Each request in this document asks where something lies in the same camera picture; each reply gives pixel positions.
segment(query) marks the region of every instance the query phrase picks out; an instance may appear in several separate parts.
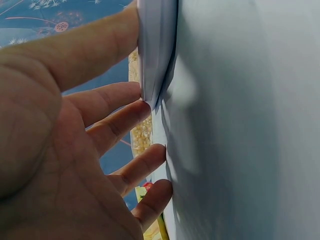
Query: dandelion print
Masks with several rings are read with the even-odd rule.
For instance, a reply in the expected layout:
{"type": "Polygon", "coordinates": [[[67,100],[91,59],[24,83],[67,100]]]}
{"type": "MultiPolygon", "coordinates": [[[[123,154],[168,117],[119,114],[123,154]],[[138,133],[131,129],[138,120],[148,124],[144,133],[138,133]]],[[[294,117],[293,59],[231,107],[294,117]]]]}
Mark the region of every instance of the dandelion print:
{"type": "Polygon", "coordinates": [[[94,4],[99,4],[101,2],[102,2],[102,0],[88,1],[88,3],[94,3],[94,4]]]}
{"type": "Polygon", "coordinates": [[[34,19],[34,20],[40,20],[40,21],[44,21],[46,23],[49,24],[53,24],[54,25],[54,30],[57,33],[61,33],[64,32],[68,29],[69,27],[69,23],[67,23],[66,21],[62,21],[62,22],[58,22],[55,23],[53,21],[49,21],[46,19],[42,19],[42,18],[37,18],[37,17],[28,17],[28,16],[11,16],[11,17],[7,17],[6,20],[10,20],[10,19],[34,19]]]}
{"type": "Polygon", "coordinates": [[[16,39],[13,37],[10,41],[9,41],[9,45],[13,45],[16,43],[16,39]]]}
{"type": "Polygon", "coordinates": [[[60,4],[62,3],[66,3],[67,0],[61,0],[61,1],[58,1],[58,0],[32,0],[30,5],[29,5],[29,8],[30,9],[33,9],[33,10],[39,10],[39,9],[46,9],[46,8],[54,8],[54,7],[57,7],[59,6],[60,4]]]}
{"type": "Polygon", "coordinates": [[[55,25],[54,30],[57,33],[62,33],[65,30],[67,30],[68,27],[69,27],[69,23],[67,23],[66,21],[62,21],[62,22],[59,22],[57,25],[55,25]]]}
{"type": "Polygon", "coordinates": [[[26,43],[27,39],[26,38],[18,38],[16,39],[15,37],[13,37],[10,41],[9,41],[9,45],[14,45],[14,44],[23,44],[26,43]]]}
{"type": "Polygon", "coordinates": [[[18,40],[16,41],[17,44],[23,44],[26,42],[27,42],[27,39],[25,39],[25,38],[18,38],[18,40]]]}

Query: finger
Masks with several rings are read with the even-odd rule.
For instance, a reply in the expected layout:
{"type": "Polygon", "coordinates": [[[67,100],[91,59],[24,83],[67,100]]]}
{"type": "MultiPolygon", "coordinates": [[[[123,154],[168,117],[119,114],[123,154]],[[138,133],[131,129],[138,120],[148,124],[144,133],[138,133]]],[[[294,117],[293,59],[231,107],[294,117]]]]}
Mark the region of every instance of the finger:
{"type": "Polygon", "coordinates": [[[132,210],[145,232],[164,211],[172,197],[172,184],[168,180],[159,180],[152,185],[150,190],[132,210]]]}
{"type": "Polygon", "coordinates": [[[107,177],[124,197],[165,161],[166,148],[163,145],[155,144],[107,177]]]}
{"type": "Polygon", "coordinates": [[[139,83],[120,82],[63,98],[79,110],[85,127],[88,127],[106,118],[118,108],[137,101],[140,97],[139,83]]]}
{"type": "Polygon", "coordinates": [[[150,107],[143,101],[131,103],[121,110],[97,122],[87,130],[95,147],[102,156],[123,138],[132,128],[150,115],[150,107]]]}
{"type": "Polygon", "coordinates": [[[118,14],[65,33],[3,48],[1,53],[11,59],[10,64],[6,60],[7,65],[28,76],[36,78],[47,70],[65,91],[103,74],[127,57],[137,46],[138,34],[137,8],[126,7],[118,14]],[[26,61],[18,64],[21,58],[34,63],[28,67],[26,61]]]}

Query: white floral pattern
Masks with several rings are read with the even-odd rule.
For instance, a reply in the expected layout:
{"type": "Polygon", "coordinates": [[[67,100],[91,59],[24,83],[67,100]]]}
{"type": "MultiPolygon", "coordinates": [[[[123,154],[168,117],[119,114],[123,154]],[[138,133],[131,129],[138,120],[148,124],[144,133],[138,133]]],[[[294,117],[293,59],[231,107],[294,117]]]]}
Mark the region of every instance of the white floral pattern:
{"type": "Polygon", "coordinates": [[[14,45],[14,44],[23,44],[23,43],[26,43],[27,42],[27,39],[26,38],[15,38],[15,37],[13,37],[10,41],[9,41],[9,43],[8,43],[8,45],[14,45]]]}
{"type": "Polygon", "coordinates": [[[32,0],[29,5],[29,9],[39,10],[46,8],[54,8],[66,2],[67,0],[32,0]]]}

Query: skin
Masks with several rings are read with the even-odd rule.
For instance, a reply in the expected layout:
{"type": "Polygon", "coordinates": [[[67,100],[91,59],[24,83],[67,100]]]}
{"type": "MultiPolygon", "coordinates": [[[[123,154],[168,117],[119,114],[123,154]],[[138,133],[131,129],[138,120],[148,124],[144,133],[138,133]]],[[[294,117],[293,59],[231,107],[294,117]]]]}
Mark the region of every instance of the skin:
{"type": "Polygon", "coordinates": [[[150,115],[139,84],[61,95],[128,56],[138,32],[133,4],[66,33],[0,50],[0,239],[142,240],[164,210],[172,196],[167,180],[156,182],[132,212],[123,201],[166,160],[162,145],[110,175],[99,164],[150,115]]]}

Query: blue background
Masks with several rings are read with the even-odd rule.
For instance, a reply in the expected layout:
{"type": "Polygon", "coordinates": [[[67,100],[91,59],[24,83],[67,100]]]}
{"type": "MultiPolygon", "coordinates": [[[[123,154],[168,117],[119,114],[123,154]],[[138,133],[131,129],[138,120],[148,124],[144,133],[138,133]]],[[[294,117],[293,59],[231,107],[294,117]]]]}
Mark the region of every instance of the blue background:
{"type": "MultiPolygon", "coordinates": [[[[58,34],[55,26],[67,22],[72,29],[94,20],[120,12],[131,0],[0,0],[0,46],[17,44],[58,34]]],[[[128,60],[124,60],[108,72],[64,94],[89,90],[115,82],[128,80],[128,60]]],[[[124,141],[130,143],[127,135],[124,141]]],[[[130,146],[119,142],[100,160],[105,174],[119,169],[131,159],[130,146]]],[[[137,200],[131,192],[125,202],[129,209],[137,200]]]]}

